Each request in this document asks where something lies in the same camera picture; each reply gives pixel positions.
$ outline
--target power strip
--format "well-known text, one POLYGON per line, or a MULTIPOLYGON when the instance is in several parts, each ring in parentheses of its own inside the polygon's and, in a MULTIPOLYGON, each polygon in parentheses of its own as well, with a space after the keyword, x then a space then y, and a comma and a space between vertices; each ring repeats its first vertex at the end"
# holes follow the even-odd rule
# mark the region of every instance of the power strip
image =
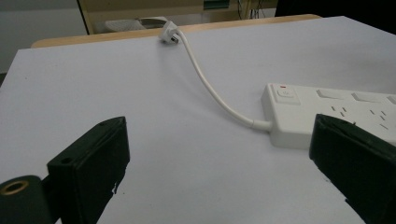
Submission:
POLYGON ((346 120, 396 146, 396 95, 269 83, 262 106, 276 147, 309 148, 316 114, 346 120))

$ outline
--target wooden table edge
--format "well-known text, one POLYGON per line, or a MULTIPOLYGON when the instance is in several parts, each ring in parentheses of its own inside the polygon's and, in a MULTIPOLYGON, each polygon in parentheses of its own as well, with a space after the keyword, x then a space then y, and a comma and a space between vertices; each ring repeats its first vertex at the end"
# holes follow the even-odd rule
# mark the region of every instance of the wooden table edge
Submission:
MULTIPOLYGON (((187 32, 195 32, 195 31, 203 31, 203 30, 211 30, 211 29, 229 28, 229 27, 236 27, 236 26, 270 24, 270 23, 279 23, 279 22, 287 22, 287 21, 305 21, 305 20, 313 20, 313 19, 319 19, 319 18, 321 18, 321 17, 317 16, 317 15, 304 14, 304 15, 296 15, 296 16, 263 18, 263 19, 256 19, 256 20, 221 21, 221 22, 185 25, 185 26, 180 26, 180 29, 183 32, 187 33, 187 32)), ((94 42, 101 42, 101 41, 155 36, 155 35, 158 35, 160 33, 160 31, 161 31, 161 28, 119 32, 119 33, 99 34, 99 35, 79 35, 79 36, 49 38, 49 39, 42 39, 42 40, 36 41, 35 43, 33 43, 31 48, 33 48, 33 49, 46 48, 46 47, 63 46, 63 45, 76 45, 76 44, 86 44, 86 43, 94 43, 94 42)))

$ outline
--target wall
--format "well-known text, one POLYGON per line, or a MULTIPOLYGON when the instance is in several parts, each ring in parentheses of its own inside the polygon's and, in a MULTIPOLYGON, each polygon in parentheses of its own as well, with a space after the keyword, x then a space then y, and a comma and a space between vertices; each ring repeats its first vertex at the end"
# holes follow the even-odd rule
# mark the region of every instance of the wall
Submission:
POLYGON ((0 74, 39 39, 85 34, 77 0, 0 0, 0 74))

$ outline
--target white cable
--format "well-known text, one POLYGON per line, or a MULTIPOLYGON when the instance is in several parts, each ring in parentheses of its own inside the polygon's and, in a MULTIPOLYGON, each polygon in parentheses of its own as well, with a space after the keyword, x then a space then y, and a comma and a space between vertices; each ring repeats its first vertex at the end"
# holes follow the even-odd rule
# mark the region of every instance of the white cable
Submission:
POLYGON ((271 128, 272 128, 272 123, 271 122, 265 121, 265 120, 248 119, 247 117, 239 114, 238 112, 236 112, 235 110, 233 110, 232 108, 230 108, 228 105, 225 104, 225 102, 219 97, 219 95, 216 93, 216 91, 212 88, 210 83, 206 80, 206 78, 204 76, 204 73, 201 71, 201 68, 198 65, 198 62, 195 59, 194 54, 192 53, 189 41, 187 40, 186 36, 184 36, 183 32, 181 30, 179 30, 173 23, 170 24, 169 26, 167 26, 167 25, 165 25, 165 26, 166 26, 166 28, 164 28, 164 29, 168 29, 169 26, 172 26, 175 29, 163 31, 163 33, 160 35, 160 37, 162 37, 164 35, 168 35, 168 37, 166 37, 166 38, 168 40, 171 40, 172 38, 174 38, 173 34, 177 34, 177 35, 180 36, 181 40, 184 43, 184 47, 186 48, 186 51, 187 51, 187 53, 190 56, 192 65, 194 66, 195 71, 198 74, 198 77, 201 79, 201 81, 203 82, 204 86, 210 92, 210 94, 213 96, 213 98, 215 98, 216 102, 218 102, 219 105, 221 105, 221 107, 223 107, 235 119, 241 121, 243 124, 245 124, 249 128, 270 132, 271 128))

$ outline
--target white power strip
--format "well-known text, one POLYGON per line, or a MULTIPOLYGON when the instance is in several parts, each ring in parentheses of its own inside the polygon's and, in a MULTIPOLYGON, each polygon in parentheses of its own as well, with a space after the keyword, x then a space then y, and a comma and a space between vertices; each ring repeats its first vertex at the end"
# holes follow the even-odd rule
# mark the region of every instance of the white power strip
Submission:
POLYGON ((270 83, 262 106, 276 147, 309 148, 316 114, 355 123, 396 146, 396 95, 270 83))

